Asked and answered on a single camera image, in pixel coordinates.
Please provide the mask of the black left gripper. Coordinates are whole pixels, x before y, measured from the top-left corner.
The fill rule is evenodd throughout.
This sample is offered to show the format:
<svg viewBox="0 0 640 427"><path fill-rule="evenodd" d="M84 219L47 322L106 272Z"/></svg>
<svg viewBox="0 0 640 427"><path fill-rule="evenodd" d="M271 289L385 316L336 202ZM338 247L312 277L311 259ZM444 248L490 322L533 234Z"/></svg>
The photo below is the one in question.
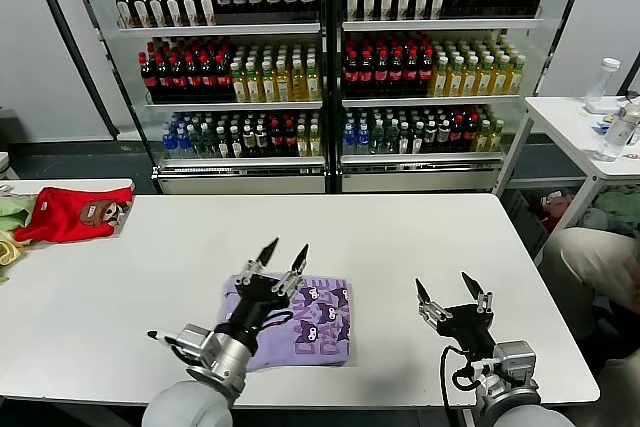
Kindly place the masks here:
<svg viewBox="0 0 640 427"><path fill-rule="evenodd" d="M289 298L300 289L309 245L304 245L291 268L278 281L263 274L278 242L276 237L262 248L256 259L248 260L235 280L240 299L229 319L223 322L223 333L244 346L257 346L260 332L284 325L291 319Z"/></svg>

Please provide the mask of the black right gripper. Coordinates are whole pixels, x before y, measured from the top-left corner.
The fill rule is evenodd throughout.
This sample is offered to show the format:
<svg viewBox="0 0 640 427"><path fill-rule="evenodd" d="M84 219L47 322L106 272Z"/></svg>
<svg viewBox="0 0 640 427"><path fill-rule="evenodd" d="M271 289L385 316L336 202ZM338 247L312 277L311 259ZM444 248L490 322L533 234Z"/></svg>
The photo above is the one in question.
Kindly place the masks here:
<svg viewBox="0 0 640 427"><path fill-rule="evenodd" d="M479 282L466 272L463 282L471 294L472 304L447 307L433 301L422 282L416 278L418 314L442 337L453 338L468 360L474 362L493 356L496 342L489 329L492 325L493 293L485 292Z"/></svg>

